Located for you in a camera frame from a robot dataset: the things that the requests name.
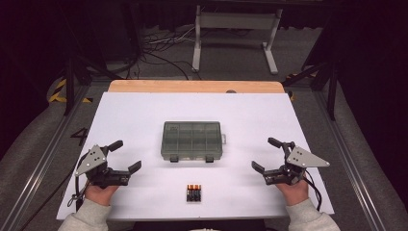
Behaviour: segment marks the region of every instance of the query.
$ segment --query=metal bracket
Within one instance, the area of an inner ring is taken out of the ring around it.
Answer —
[[[75,176],[80,176],[106,162],[101,148],[96,144],[87,154],[81,165],[78,166]]]
[[[296,146],[291,155],[286,160],[288,163],[298,167],[329,167],[330,163],[322,158],[306,151],[305,149]]]

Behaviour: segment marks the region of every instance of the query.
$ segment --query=white sleeve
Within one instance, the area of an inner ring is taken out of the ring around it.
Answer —
[[[310,199],[304,200],[293,206],[287,206],[286,210],[291,217],[290,231],[339,231],[336,222],[327,214],[316,210]]]
[[[84,204],[76,214],[70,214],[58,229],[59,231],[108,231],[106,218],[111,211],[111,206],[102,206],[91,200],[85,199]]]

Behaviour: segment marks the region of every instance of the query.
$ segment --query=white table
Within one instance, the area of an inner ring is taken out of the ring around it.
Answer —
[[[170,163],[161,156],[165,121],[219,121],[226,135],[221,160]],[[120,187],[112,200],[109,219],[187,220],[273,218],[286,216],[285,201],[274,186],[267,186],[251,167],[283,165],[284,153],[268,137],[294,141],[308,149],[286,93],[143,93],[105,92],[89,130],[82,154],[94,145],[123,140],[109,153],[109,167],[126,170],[141,160],[142,167]],[[322,195],[321,211],[333,208],[316,168],[308,168]],[[86,181],[81,176],[81,185]],[[188,184],[202,186],[202,201],[186,201]],[[57,219],[75,212],[67,207],[74,194],[70,179]],[[315,192],[310,197],[317,205]]]

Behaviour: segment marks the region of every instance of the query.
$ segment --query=black curtain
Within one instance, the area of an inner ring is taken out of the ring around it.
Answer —
[[[47,106],[46,93],[64,67],[51,1],[0,2],[0,160]]]
[[[339,81],[376,160],[408,206],[408,24],[395,1],[369,1],[355,18],[355,40]]]
[[[194,24],[195,6],[177,4],[140,4],[140,20],[146,28],[159,26],[174,31],[177,27]]]

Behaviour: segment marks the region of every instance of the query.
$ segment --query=hand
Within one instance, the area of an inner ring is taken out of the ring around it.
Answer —
[[[88,185],[85,191],[85,198],[103,206],[111,205],[111,197],[119,186],[108,186],[101,189],[99,186]]]
[[[309,198],[309,185],[300,180],[294,185],[277,184],[276,187],[285,196],[286,204],[292,206]]]

